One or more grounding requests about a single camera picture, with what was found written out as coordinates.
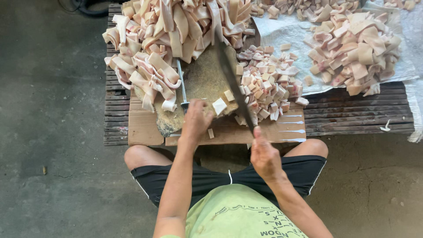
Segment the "light green t-shirt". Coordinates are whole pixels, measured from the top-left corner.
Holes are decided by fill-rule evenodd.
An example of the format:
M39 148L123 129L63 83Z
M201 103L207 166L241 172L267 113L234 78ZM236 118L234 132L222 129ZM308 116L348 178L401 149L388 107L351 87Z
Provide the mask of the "light green t-shirt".
M185 236L307 237L273 203L241 184L217 187L198 201L188 212Z

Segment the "tree stump cutting board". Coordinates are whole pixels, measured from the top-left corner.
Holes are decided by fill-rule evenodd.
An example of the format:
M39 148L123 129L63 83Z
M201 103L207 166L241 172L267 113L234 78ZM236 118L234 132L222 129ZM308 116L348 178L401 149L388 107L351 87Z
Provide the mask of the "tree stump cutting board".
M226 54L228 55L228 58L232 63L232 69L235 72L237 62L235 50L232 47L227 47ZM224 94L225 91L229 90L229 85L222 73L213 46L207 47L207 49L201 54L201 57L199 57L196 61L192 61L190 64L186 64L181 61L181 66L182 71L184 72L183 77L187 101L194 98L204 99L204 101L208 104L205 111L213 111L214 119L230 115L238 108L236 102L228 102L228 99ZM135 86L135 93L142 101L144 91ZM222 98L228 107L218 116L213 109L212 103L219 98ZM161 135L169 137L172 133L180 130L184 122L184 110L180 106L184 101L182 98L182 87L179 87L176 90L176 104L178 107L175 112L163 111L162 103L164 100L165 99L160 93L157 94L156 99L154 100L154 107L157 111L156 124Z

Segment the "black shorts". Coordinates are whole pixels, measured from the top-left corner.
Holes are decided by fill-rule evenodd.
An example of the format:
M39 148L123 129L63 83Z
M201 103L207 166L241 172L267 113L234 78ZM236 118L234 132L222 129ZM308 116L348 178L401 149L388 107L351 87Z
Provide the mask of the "black shorts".
M310 191L325 163L326 159L322 156L301 155L283 157L282 167L295 190L304 198L310 195ZM148 165L135 168L131 171L134 180L138 182L141 189L156 207L159 207L160 198L171 166ZM232 183L243 184L254 189L279 207L272 190L256 173L252 165L231 174L229 171L228 173L213 172L194 162L192 167L192 197L190 208L211 190Z

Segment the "knife blade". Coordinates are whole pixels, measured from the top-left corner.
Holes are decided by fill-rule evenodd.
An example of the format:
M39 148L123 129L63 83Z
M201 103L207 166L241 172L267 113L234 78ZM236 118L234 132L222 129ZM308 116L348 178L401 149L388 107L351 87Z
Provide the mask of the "knife blade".
M248 128L250 129L250 131L251 131L251 133L253 134L253 137L254 137L254 133L253 133L254 125L253 125L253 122L251 120L247 104L244 101L244 96L241 94L241 91L238 87L238 83L236 81L236 76L233 73L231 63L228 59L228 56L225 53L226 45L225 45L225 43L220 42L220 40L217 36L218 36L218 34L217 34L217 32L215 32L215 34L214 34L214 42L216 43L215 50L216 50L216 53L217 53L217 58L218 58L220 67L222 68L222 72L225 75L226 80L228 81L229 87L231 88L231 91L233 93L235 101L238 104L239 111L244 116L245 121L247 122Z

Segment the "metal rod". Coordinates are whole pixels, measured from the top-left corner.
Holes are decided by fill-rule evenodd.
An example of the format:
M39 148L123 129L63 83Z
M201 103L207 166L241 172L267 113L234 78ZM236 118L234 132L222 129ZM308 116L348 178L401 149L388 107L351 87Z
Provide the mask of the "metal rod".
M184 102L187 102L187 95L185 94L185 84L184 84L184 78L182 77L182 69L181 69L181 61L179 58L176 58L176 64L178 65L178 74L179 78L182 81L182 97L184 98Z

